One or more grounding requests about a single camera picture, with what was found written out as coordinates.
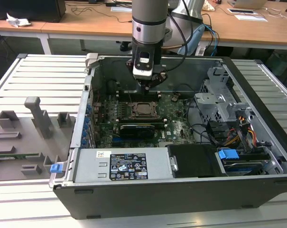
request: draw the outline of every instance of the white cable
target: white cable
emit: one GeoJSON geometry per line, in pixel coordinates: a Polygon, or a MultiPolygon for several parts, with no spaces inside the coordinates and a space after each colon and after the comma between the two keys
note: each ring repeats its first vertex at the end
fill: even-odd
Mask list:
{"type": "Polygon", "coordinates": [[[281,10],[280,10],[280,9],[277,10],[277,9],[267,8],[267,7],[263,7],[263,9],[266,10],[266,11],[268,12],[268,15],[271,16],[271,17],[274,17],[274,18],[286,18],[286,19],[287,19],[286,16],[284,16],[284,15],[281,14],[281,10]]]}

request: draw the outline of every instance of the black computer case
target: black computer case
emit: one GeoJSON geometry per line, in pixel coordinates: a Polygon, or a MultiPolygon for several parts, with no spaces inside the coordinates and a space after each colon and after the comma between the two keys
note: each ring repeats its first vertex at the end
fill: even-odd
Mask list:
{"type": "Polygon", "coordinates": [[[65,14],[64,0],[0,0],[0,20],[6,13],[15,18],[59,22],[65,14]]]}

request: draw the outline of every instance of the power supply label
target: power supply label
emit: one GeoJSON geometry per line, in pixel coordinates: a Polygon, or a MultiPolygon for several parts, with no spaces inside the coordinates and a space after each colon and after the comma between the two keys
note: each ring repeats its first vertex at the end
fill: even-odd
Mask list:
{"type": "Polygon", "coordinates": [[[148,179],[145,153],[111,154],[110,179],[112,181],[148,179]]]}

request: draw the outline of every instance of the white sticker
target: white sticker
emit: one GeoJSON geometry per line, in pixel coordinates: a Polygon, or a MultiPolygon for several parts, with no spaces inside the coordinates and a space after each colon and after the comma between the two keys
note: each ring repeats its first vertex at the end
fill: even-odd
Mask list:
{"type": "Polygon", "coordinates": [[[96,158],[109,158],[111,151],[97,151],[96,158]]]}

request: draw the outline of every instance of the paper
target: paper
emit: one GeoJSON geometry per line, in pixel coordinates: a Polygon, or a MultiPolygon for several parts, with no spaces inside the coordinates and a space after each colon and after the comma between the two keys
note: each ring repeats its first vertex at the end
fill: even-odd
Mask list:
{"type": "Polygon", "coordinates": [[[253,20],[253,21],[265,21],[267,20],[263,17],[248,16],[248,15],[235,15],[238,20],[253,20]]]}
{"type": "Polygon", "coordinates": [[[208,0],[204,0],[204,5],[202,6],[202,10],[215,11],[215,8],[208,2],[208,0]]]}
{"type": "Polygon", "coordinates": [[[14,18],[10,16],[8,13],[6,15],[7,15],[6,21],[12,26],[15,26],[18,28],[19,26],[31,25],[31,23],[27,19],[14,18]]]}
{"type": "Polygon", "coordinates": [[[111,11],[113,11],[113,12],[132,12],[132,8],[112,6],[111,11]]]}

